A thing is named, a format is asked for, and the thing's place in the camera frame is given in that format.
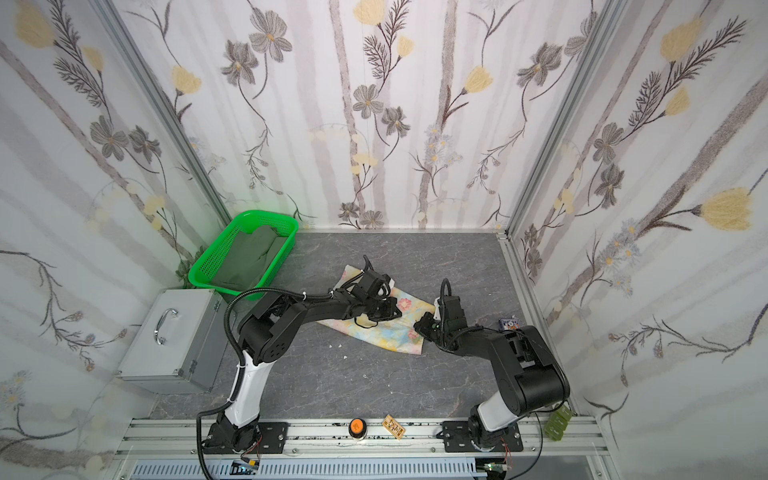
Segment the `pastel floral skirt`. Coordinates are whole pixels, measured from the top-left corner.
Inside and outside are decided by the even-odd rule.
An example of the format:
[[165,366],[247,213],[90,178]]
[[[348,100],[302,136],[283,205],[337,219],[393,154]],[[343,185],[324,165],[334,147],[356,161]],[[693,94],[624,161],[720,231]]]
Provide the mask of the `pastel floral skirt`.
[[319,324],[373,346],[397,353],[420,355],[424,338],[415,329],[415,323],[426,313],[434,313],[435,306],[394,286],[391,297],[397,301],[402,315],[391,321],[375,323],[365,315],[354,320],[323,320]]

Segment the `dark green skirt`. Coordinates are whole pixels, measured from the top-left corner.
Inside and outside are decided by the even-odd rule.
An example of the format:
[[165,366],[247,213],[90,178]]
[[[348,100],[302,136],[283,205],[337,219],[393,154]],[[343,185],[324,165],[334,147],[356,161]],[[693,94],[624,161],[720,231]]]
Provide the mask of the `dark green skirt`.
[[251,233],[238,232],[210,283],[215,287],[243,291],[255,287],[287,240],[267,225]]

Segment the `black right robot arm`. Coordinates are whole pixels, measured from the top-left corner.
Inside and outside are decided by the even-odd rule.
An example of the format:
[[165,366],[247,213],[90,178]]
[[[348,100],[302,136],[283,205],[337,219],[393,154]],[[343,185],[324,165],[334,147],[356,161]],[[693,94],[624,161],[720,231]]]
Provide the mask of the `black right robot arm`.
[[479,449],[495,446],[512,424],[570,396],[564,371],[533,326],[470,326],[460,298],[447,296],[436,300],[435,311],[415,322],[414,330],[445,353],[491,364],[497,392],[473,407],[468,417],[471,442]]

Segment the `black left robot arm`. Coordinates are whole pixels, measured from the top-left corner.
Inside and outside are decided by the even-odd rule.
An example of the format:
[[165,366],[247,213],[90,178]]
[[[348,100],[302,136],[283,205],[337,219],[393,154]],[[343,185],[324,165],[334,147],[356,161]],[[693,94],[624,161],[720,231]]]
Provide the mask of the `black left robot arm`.
[[259,419],[269,374],[301,327],[325,320],[373,324],[402,316],[393,297],[394,280],[364,270],[324,294],[258,287],[238,295],[224,314],[224,332],[237,358],[232,390],[226,402],[196,415],[196,449],[207,453],[240,453],[262,437]]

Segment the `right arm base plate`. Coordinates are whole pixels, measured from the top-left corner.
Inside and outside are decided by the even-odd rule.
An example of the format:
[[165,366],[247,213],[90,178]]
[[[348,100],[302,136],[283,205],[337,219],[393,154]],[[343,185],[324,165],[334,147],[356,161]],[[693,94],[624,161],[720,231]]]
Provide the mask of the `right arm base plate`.
[[441,424],[435,438],[443,442],[446,453],[519,453],[524,450],[522,435],[516,423],[491,433],[482,441],[474,441],[467,420],[447,420]]

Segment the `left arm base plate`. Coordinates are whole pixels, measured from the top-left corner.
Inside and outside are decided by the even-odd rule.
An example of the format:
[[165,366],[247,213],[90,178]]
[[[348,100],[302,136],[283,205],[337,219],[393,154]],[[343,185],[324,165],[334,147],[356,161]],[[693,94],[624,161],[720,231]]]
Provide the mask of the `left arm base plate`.
[[288,427],[287,422],[257,422],[241,428],[216,422],[202,437],[202,450],[206,454],[281,454]]

